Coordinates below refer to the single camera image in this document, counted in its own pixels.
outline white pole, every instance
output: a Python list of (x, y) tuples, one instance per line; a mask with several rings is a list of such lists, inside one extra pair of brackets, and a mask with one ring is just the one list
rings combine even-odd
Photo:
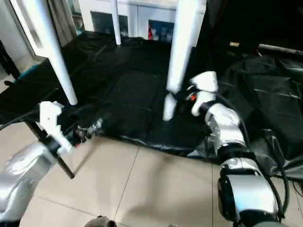
[(112, 12), (116, 43), (117, 45), (121, 45), (121, 34), (120, 34), (120, 25), (119, 25), (119, 17), (118, 17), (117, 0), (110, 0), (110, 7)]
[[(200, 6), (201, 0), (178, 1), (166, 86), (172, 93), (180, 91), (182, 85), (195, 36), (197, 10)], [(173, 117), (176, 104), (174, 97), (168, 94), (164, 102), (165, 121)]]
[(68, 101), (71, 105), (76, 105), (78, 102), (76, 94), (61, 55), (45, 0), (26, 0), (23, 3)]

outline tile floor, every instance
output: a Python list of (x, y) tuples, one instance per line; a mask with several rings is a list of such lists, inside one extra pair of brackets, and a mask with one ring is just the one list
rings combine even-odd
[[(0, 131), (0, 168), (33, 141), (23, 123)], [(63, 159), (75, 178), (70, 180), (54, 166), (38, 185), (22, 227), (83, 227), (100, 214), (120, 227), (232, 226), (218, 211), (219, 169), (211, 163), (105, 138), (94, 138)], [(284, 196), (282, 181), (274, 183)], [(290, 189), (285, 223), (301, 227), (303, 198)]]

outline cabinet door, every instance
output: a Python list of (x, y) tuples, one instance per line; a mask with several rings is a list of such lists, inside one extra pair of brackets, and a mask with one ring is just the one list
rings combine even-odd
[[(172, 41), (175, 16), (176, 11), (173, 9), (138, 6), (138, 35), (144, 39), (170, 43)], [(193, 46), (196, 46), (198, 42), (203, 16), (204, 13), (198, 13)]]
[[(110, 2), (103, 0), (79, 0), (85, 30), (114, 34)], [(138, 7), (118, 3), (121, 35), (138, 36)]]

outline curtain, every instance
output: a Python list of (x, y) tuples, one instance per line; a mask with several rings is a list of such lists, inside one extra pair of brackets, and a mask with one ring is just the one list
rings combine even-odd
[(47, 0), (60, 45), (63, 47), (77, 36), (67, 0)]

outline red object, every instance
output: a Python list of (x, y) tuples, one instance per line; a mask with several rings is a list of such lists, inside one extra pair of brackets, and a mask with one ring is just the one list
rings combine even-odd
[(196, 98), (197, 98), (196, 95), (192, 95), (192, 96), (190, 97), (190, 100), (191, 100), (191, 101), (195, 101)]
[(148, 25), (148, 40), (153, 40), (151, 25)]

